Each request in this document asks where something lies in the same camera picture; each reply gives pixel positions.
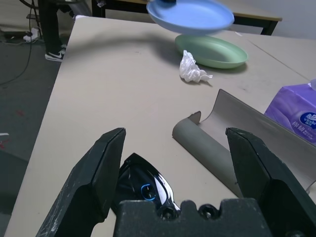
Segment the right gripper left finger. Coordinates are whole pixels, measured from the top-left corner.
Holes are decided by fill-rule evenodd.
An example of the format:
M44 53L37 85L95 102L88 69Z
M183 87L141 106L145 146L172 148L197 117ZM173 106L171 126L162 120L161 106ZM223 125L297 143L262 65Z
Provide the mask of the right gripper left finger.
M89 237L108 216L119 176L126 130L103 134L69 174L39 237Z

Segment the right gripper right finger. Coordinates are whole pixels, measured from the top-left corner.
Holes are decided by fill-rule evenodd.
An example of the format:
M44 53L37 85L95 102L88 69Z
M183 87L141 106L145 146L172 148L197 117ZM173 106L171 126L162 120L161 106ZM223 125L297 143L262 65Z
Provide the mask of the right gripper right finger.
M316 205L296 177L250 132L229 127L226 136L243 197L255 199L275 237L314 237Z

